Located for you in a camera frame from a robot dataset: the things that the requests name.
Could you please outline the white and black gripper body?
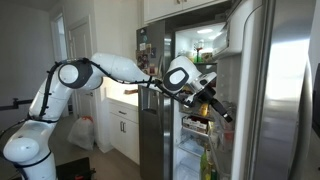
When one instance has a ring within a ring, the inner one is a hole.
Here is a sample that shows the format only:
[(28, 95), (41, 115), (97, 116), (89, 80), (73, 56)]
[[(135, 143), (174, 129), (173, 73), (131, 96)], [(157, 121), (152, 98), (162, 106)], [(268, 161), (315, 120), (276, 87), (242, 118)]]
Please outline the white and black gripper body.
[(227, 113), (224, 106), (215, 98), (216, 91), (210, 86), (210, 82), (217, 77), (215, 72), (202, 74), (196, 77), (191, 83), (190, 87), (194, 95), (202, 102), (207, 102), (212, 108), (220, 114), (226, 122), (230, 123), (233, 118)]

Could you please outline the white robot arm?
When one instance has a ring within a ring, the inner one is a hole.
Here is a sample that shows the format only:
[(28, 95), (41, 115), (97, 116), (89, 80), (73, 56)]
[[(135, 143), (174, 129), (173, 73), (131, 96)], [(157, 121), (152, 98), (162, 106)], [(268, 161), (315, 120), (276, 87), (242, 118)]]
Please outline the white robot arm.
[(199, 99), (211, 105), (226, 121), (232, 120), (210, 87), (217, 74), (201, 73), (186, 56), (172, 60), (162, 78), (148, 75), (133, 60), (114, 54), (96, 53), (90, 58), (62, 60), (47, 72), (26, 118), (17, 123), (19, 129), (1, 152), (18, 170), (22, 180), (58, 180), (49, 138), (71, 95), (95, 91), (105, 77), (119, 84), (136, 84), (155, 90), (187, 107)]

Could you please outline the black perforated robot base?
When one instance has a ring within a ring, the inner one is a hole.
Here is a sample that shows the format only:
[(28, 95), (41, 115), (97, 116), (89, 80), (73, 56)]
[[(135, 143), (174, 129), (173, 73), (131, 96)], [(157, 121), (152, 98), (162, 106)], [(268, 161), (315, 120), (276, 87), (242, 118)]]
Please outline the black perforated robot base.
[(93, 180), (96, 170), (90, 167), (88, 157), (56, 167), (58, 180)]

